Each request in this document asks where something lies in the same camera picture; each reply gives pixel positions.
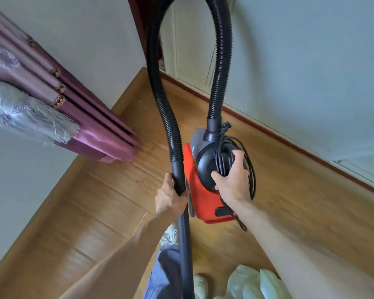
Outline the dark brown door frame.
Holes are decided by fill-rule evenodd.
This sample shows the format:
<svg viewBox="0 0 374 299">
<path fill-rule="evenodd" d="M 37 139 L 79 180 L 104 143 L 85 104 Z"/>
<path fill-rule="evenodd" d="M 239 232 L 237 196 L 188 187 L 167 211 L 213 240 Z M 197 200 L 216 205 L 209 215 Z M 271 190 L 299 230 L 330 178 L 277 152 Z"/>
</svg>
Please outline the dark brown door frame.
<svg viewBox="0 0 374 299">
<path fill-rule="evenodd" d="M 152 13 L 155 10 L 154 0 L 128 0 L 141 47 L 146 57 L 147 30 Z"/>
</svg>

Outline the red and grey vacuum cleaner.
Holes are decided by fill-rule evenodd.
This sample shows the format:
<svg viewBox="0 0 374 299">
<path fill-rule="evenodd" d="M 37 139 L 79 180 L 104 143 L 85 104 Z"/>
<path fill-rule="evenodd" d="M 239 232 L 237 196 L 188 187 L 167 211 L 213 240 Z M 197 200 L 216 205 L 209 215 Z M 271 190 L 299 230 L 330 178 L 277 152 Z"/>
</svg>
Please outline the red and grey vacuum cleaner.
<svg viewBox="0 0 374 299">
<path fill-rule="evenodd" d="M 188 207 L 191 217 L 206 224 L 237 221 L 247 231 L 236 213 L 223 201 L 219 191 L 215 191 L 215 183 L 210 175 L 215 170 L 222 176 L 227 176 L 234 163 L 233 150 L 244 151 L 243 165 L 249 173 L 250 199 L 254 199 L 256 176 L 252 162 L 241 141 L 226 135 L 230 128 L 229 122 L 223 123 L 219 137 L 210 141 L 205 141 L 207 131 L 204 128 L 198 129 L 191 142 L 185 144 L 183 154 L 186 188 L 189 191 Z"/>
</svg>

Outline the person's left hand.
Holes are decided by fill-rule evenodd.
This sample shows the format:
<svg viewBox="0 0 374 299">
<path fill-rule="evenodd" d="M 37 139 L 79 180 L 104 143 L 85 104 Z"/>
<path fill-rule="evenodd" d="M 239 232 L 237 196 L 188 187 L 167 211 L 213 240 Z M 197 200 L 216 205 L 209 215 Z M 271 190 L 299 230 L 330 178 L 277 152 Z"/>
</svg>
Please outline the person's left hand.
<svg viewBox="0 0 374 299">
<path fill-rule="evenodd" d="M 180 195 L 175 190 L 165 191 L 163 182 L 155 197 L 155 216 L 175 222 L 184 213 L 188 200 L 189 191 L 184 191 Z"/>
</svg>

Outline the purple curtain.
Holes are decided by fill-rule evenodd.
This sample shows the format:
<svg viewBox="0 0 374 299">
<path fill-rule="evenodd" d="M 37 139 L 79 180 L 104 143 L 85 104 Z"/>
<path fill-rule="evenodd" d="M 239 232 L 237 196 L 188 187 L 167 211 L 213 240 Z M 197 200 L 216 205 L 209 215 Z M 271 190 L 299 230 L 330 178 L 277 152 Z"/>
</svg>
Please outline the purple curtain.
<svg viewBox="0 0 374 299">
<path fill-rule="evenodd" d="M 0 46 L 13 53 L 25 69 L 65 97 L 65 103 L 57 110 L 75 120 L 80 130 L 68 143 L 55 145 L 105 163 L 134 161 L 138 152 L 132 129 L 1 12 Z"/>
</svg>

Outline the white sheer lace curtain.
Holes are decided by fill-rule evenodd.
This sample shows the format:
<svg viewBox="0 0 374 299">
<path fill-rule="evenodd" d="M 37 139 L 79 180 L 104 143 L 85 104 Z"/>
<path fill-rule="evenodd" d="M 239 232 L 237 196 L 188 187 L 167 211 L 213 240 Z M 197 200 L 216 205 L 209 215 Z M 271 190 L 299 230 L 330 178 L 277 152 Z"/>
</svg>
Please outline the white sheer lace curtain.
<svg viewBox="0 0 374 299">
<path fill-rule="evenodd" d="M 40 142 L 66 144 L 80 126 L 57 110 L 65 101 L 0 46 L 0 127 Z"/>
</svg>

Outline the white shoe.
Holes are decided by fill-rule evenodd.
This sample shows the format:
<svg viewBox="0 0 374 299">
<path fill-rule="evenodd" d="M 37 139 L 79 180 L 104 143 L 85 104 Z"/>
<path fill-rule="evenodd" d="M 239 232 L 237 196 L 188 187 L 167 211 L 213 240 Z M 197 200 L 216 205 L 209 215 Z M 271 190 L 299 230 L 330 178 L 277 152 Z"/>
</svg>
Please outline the white shoe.
<svg viewBox="0 0 374 299">
<path fill-rule="evenodd" d="M 173 222 L 164 232 L 160 239 L 160 245 L 177 245 L 178 244 L 178 229 L 177 225 Z"/>
<path fill-rule="evenodd" d="M 208 299 L 209 285 L 207 279 L 203 275 L 197 274 L 193 277 L 193 283 L 194 299 Z"/>
</svg>

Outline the white plastic bag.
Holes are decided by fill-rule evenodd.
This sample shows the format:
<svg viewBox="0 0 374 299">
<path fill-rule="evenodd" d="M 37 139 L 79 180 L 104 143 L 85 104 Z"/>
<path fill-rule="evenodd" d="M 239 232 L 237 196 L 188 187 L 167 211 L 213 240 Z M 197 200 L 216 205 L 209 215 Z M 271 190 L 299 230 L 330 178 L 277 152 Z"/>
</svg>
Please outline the white plastic bag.
<svg viewBox="0 0 374 299">
<path fill-rule="evenodd" d="M 293 299 L 284 282 L 270 270 L 238 265 L 230 275 L 224 296 L 214 299 Z"/>
</svg>

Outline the blue trousers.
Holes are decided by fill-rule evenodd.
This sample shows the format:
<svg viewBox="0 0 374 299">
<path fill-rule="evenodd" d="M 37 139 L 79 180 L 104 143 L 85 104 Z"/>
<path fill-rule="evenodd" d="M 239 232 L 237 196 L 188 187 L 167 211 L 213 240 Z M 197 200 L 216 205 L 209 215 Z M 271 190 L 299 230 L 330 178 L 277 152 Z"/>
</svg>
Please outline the blue trousers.
<svg viewBox="0 0 374 299">
<path fill-rule="evenodd" d="M 183 299 L 180 252 L 177 244 L 161 246 L 142 299 Z"/>
</svg>

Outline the person's right forearm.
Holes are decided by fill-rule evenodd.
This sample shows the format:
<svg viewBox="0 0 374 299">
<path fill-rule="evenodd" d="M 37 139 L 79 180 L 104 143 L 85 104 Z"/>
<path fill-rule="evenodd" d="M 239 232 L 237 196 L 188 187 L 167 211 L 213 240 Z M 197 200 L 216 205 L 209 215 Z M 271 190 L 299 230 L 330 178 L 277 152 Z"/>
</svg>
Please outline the person's right forearm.
<svg viewBox="0 0 374 299">
<path fill-rule="evenodd" d="M 374 278 L 283 229 L 250 200 L 227 204 L 254 235 L 293 299 L 374 299 Z"/>
</svg>

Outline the white panel door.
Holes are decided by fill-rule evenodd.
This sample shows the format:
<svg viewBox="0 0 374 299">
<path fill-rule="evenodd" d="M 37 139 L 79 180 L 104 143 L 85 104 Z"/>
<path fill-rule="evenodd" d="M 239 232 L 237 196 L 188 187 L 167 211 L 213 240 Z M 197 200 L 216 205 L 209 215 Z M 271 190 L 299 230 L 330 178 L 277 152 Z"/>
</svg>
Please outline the white panel door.
<svg viewBox="0 0 374 299">
<path fill-rule="evenodd" d="M 210 95 L 216 62 L 216 35 L 205 0 L 175 0 L 160 29 L 164 71 L 175 80 Z"/>
</svg>

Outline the person's right hand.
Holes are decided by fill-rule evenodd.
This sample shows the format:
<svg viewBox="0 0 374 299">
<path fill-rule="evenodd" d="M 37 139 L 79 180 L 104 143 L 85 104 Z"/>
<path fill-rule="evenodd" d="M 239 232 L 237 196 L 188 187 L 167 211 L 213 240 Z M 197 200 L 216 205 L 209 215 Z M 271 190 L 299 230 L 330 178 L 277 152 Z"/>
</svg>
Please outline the person's right hand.
<svg viewBox="0 0 374 299">
<path fill-rule="evenodd" d="M 249 203 L 249 173 L 243 166 L 244 152 L 233 150 L 234 163 L 227 175 L 227 186 L 225 191 L 219 191 L 223 201 L 235 212 L 241 206 Z"/>
</svg>

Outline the brown wooden skirting board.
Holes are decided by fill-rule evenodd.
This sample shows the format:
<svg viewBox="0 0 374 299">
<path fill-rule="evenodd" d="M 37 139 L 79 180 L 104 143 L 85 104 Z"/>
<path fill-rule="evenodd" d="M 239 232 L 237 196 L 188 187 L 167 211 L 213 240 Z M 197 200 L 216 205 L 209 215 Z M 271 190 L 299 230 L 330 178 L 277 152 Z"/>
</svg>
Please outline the brown wooden skirting board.
<svg viewBox="0 0 374 299">
<path fill-rule="evenodd" d="M 186 85 L 182 84 L 181 82 L 175 80 L 174 78 L 167 75 L 165 72 L 160 71 L 161 78 L 172 83 L 173 85 L 176 85 L 177 87 L 187 91 L 188 93 L 196 96 L 197 98 L 209 103 L 209 98 L 204 96 L 203 94 L 200 94 L 198 91 L 193 90 Z M 275 132 L 259 125 L 258 123 L 255 123 L 254 120 L 248 119 L 244 117 L 243 115 L 238 114 L 237 112 L 231 110 L 230 108 L 223 107 L 223 111 L 232 117 L 236 118 L 237 120 L 240 120 L 241 122 L 253 127 L 254 129 L 262 132 L 263 134 L 269 136 L 270 138 L 280 142 L 281 144 L 287 146 L 290 149 L 293 149 L 294 151 L 298 152 L 299 154 L 302 154 L 311 160 L 314 160 L 315 162 L 319 163 L 320 165 L 329 168 L 330 170 L 336 172 L 337 174 L 343 176 L 344 178 L 358 184 L 359 186 L 365 188 L 366 190 L 374 193 L 374 186 L 368 184 L 367 182 L 359 180 L 357 177 L 354 177 L 352 174 L 347 173 L 339 168 L 337 168 L 335 165 L 330 164 L 329 162 L 322 160 L 321 158 L 315 156 L 314 154 L 310 153 L 309 151 L 306 151 L 297 145 L 293 144 L 290 140 L 282 138 L 280 135 L 277 135 Z"/>
</svg>

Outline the person's left forearm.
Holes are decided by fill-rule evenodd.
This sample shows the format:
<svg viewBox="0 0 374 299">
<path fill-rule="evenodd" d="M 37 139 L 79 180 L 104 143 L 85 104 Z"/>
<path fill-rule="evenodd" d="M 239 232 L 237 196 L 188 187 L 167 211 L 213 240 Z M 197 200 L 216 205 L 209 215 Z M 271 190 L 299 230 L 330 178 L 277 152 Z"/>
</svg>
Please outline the person's left forearm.
<svg viewBox="0 0 374 299">
<path fill-rule="evenodd" d="M 59 299 L 133 299 L 151 257 L 171 223 L 154 216 Z"/>
</svg>

